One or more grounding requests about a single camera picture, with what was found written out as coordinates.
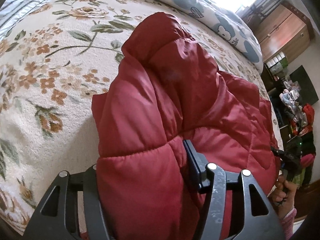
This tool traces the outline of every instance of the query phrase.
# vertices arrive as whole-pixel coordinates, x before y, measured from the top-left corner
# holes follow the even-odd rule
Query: floral bedspread
[[[154,0],[53,0],[0,42],[0,217],[19,233],[60,171],[82,172],[96,162],[92,95],[108,91],[122,44],[158,11],[177,16],[220,69],[255,83],[268,99],[252,63],[174,8]],[[272,119],[281,146],[274,113]],[[84,231],[82,209],[80,215]]]
[[[259,73],[263,60],[258,40],[235,13],[218,6],[213,0],[158,0],[204,23],[249,59]]]

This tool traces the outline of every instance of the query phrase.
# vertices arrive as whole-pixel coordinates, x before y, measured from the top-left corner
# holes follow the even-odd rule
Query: wooden cabinet
[[[254,32],[266,62],[283,51],[288,63],[309,46],[307,25],[283,5],[279,5]]]

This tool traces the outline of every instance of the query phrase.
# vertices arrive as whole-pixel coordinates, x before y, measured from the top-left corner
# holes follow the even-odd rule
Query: pink sleeve
[[[285,239],[289,240],[289,238],[293,235],[293,222],[294,217],[297,214],[297,210],[293,208],[284,219],[282,219],[281,225],[285,233]]]

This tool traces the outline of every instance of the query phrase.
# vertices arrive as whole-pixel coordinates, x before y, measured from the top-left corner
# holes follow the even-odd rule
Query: finger
[[[275,197],[285,198],[286,195],[287,194],[285,192],[283,192],[282,190],[275,189],[275,194],[274,194]]]
[[[277,182],[275,183],[275,186],[276,186],[276,188],[278,188],[279,190],[283,190],[283,183],[277,181]]]
[[[284,178],[284,176],[281,174],[281,175],[279,175],[279,177],[278,177],[278,181],[280,182],[280,183],[284,183],[284,181],[285,181],[285,178]]]
[[[282,199],[285,196],[286,196],[286,193],[284,193],[282,190],[279,190],[277,188],[270,195],[270,197],[272,198],[273,201],[278,201],[278,200],[276,200],[276,198],[279,197]]]
[[[289,190],[287,193],[288,198],[294,198],[296,191],[297,191],[297,185],[293,182],[285,181],[284,186]]]
[[[283,200],[283,198],[281,198],[281,197],[276,197],[275,199],[274,199],[274,202],[280,202],[280,201],[282,201]]]

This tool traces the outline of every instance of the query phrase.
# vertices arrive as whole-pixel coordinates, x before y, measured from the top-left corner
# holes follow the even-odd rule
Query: red puffer jacket
[[[218,70],[179,20],[156,13],[122,46],[107,94],[95,95],[97,181],[117,240],[190,240],[204,195],[188,190],[182,140],[227,171],[249,169],[267,194],[279,172],[271,104]],[[223,236],[228,235],[227,194]]]

